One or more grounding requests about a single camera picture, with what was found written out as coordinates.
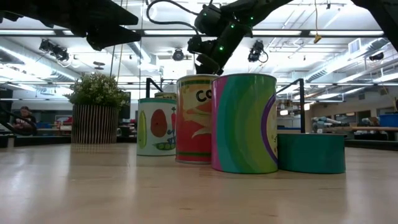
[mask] can with vegetable illustration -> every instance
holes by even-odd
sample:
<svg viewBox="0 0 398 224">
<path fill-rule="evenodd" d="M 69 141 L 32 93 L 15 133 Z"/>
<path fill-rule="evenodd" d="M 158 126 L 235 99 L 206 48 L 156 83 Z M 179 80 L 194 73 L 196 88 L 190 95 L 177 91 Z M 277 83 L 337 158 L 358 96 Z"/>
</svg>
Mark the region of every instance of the can with vegetable illustration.
<svg viewBox="0 0 398 224">
<path fill-rule="evenodd" d="M 176 93 L 155 93 L 155 98 L 176 100 L 177 94 Z"/>
<path fill-rule="evenodd" d="M 188 75 L 177 80 L 177 162 L 211 162 L 211 81 L 216 78 Z"/>
<path fill-rule="evenodd" d="M 139 100 L 137 155 L 175 155 L 175 122 L 177 102 L 170 99 Z"/>
<path fill-rule="evenodd" d="M 265 174 L 277 166 L 276 78 L 263 74 L 225 75 L 213 82 L 214 169 Z"/>
</svg>

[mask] red can with yellow design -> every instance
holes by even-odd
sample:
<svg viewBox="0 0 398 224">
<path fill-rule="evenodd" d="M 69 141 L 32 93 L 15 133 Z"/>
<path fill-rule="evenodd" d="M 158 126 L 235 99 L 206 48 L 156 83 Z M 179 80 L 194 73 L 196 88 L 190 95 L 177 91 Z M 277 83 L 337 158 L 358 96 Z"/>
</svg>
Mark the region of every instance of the red can with yellow design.
<svg viewBox="0 0 398 224">
<path fill-rule="evenodd" d="M 211 82 L 217 75 L 177 80 L 177 162 L 211 162 Z"/>
</svg>

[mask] potted plant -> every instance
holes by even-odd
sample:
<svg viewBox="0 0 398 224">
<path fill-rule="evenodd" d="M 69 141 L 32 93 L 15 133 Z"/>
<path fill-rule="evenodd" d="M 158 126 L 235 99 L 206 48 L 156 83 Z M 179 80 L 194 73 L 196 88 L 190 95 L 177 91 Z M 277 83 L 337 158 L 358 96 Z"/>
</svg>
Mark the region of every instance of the potted plant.
<svg viewBox="0 0 398 224">
<path fill-rule="evenodd" d="M 83 75 L 65 95 L 73 104 L 72 143 L 116 143 L 118 115 L 130 103 L 114 76 Z"/>
</svg>

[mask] green leafy plant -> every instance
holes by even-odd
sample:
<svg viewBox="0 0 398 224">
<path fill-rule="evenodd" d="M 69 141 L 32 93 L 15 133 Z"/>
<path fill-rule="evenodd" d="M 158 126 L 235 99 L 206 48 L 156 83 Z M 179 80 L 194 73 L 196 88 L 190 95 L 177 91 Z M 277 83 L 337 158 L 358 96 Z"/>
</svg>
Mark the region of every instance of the green leafy plant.
<svg viewBox="0 0 398 224">
<path fill-rule="evenodd" d="M 114 76 L 83 75 L 70 86 L 73 93 L 64 95 L 74 105 L 98 105 L 121 108 L 130 103 L 129 96 L 118 88 Z"/>
</svg>

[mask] cylindrical container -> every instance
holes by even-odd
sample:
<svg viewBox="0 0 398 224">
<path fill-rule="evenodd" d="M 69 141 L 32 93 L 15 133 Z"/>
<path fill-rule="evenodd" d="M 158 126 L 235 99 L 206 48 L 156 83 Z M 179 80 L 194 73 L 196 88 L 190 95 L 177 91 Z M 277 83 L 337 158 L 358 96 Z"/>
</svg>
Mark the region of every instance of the cylindrical container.
<svg viewBox="0 0 398 224">
<path fill-rule="evenodd" d="M 211 162 L 211 81 L 217 75 L 177 80 L 177 162 Z"/>
<path fill-rule="evenodd" d="M 109 106 L 73 105 L 72 143 L 116 143 L 118 109 Z"/>
<path fill-rule="evenodd" d="M 244 73 L 213 82 L 212 167 L 266 174 L 277 166 L 276 78 Z"/>
<path fill-rule="evenodd" d="M 177 100 L 176 93 L 155 93 L 155 98 Z"/>
<path fill-rule="evenodd" d="M 161 98 L 138 102 L 137 155 L 175 155 L 177 102 Z"/>
<path fill-rule="evenodd" d="M 311 174 L 344 173 L 344 135 L 279 134 L 278 160 L 281 170 Z"/>
</svg>

